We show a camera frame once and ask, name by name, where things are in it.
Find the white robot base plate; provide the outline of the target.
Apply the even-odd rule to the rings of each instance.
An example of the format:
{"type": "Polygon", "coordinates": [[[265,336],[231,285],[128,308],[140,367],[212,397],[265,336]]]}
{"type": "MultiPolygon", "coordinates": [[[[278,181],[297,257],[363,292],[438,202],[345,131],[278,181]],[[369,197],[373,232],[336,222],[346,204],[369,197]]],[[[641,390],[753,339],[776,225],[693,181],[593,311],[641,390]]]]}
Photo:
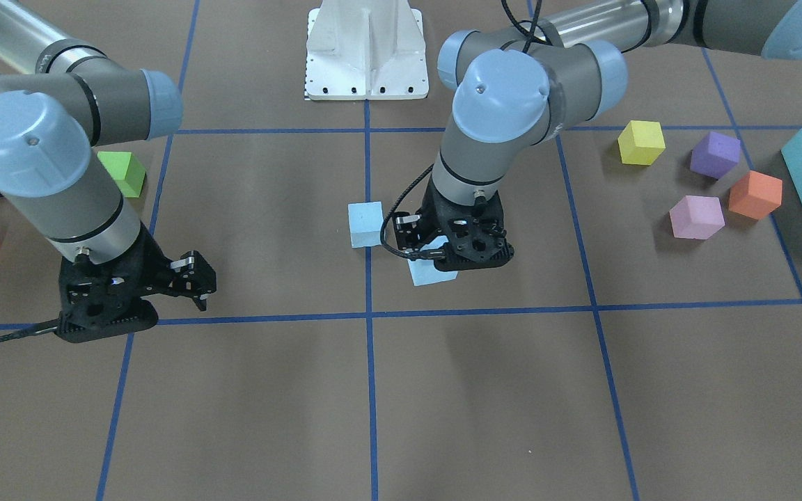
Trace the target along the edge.
{"type": "Polygon", "coordinates": [[[306,28],[306,99],[429,95],[423,14],[409,2],[324,1],[309,10],[306,28]]]}

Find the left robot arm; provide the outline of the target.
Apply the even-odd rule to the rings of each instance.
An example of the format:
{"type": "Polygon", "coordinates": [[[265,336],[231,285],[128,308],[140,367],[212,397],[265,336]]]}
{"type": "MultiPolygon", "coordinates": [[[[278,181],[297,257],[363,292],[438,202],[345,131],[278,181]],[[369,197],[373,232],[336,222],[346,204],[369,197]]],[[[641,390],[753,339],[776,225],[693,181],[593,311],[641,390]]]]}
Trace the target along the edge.
{"type": "Polygon", "coordinates": [[[601,116],[626,94],[624,55],[688,45],[764,59],[802,59],[802,1],[597,1],[485,33],[456,32],[437,72],[452,110],[417,212],[391,208],[389,253],[439,271],[508,263],[498,192],[526,147],[601,116]]]}

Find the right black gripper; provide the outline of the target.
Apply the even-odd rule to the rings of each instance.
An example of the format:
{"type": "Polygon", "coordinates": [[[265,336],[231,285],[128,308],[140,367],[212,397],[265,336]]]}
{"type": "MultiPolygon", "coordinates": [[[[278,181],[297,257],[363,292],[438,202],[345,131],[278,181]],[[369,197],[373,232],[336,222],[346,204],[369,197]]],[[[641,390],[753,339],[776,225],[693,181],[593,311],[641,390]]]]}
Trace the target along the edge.
{"type": "Polygon", "coordinates": [[[217,273],[196,250],[172,261],[142,226],[136,241],[114,260],[95,264],[84,255],[61,260],[58,294],[58,338],[89,342],[143,332],[159,316],[150,295],[192,299],[207,311],[207,299],[217,290],[217,273]]]}

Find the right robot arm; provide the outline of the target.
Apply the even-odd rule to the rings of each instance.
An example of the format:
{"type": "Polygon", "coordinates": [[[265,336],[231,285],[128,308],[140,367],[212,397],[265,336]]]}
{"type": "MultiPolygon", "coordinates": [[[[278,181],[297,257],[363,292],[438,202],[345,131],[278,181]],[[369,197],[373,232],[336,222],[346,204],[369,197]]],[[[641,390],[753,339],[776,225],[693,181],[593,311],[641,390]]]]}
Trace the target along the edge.
{"type": "Polygon", "coordinates": [[[0,1],[0,194],[61,254],[58,317],[0,335],[67,342],[158,324],[150,295],[198,310],[217,289],[203,255],[170,260],[93,147],[176,133],[182,96],[160,71],[127,70],[34,10],[0,1]]]}

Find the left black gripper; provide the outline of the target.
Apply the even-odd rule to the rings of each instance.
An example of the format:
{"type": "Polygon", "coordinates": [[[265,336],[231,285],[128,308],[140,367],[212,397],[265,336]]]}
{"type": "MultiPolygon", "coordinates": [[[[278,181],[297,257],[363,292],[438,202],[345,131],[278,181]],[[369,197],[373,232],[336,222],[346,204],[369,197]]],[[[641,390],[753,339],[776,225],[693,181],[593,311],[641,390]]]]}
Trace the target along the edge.
{"type": "Polygon", "coordinates": [[[439,271],[496,269],[514,256],[507,239],[500,194],[476,197],[474,206],[450,202],[429,183],[417,212],[398,212],[393,205],[395,251],[410,261],[430,261],[439,271]]]}

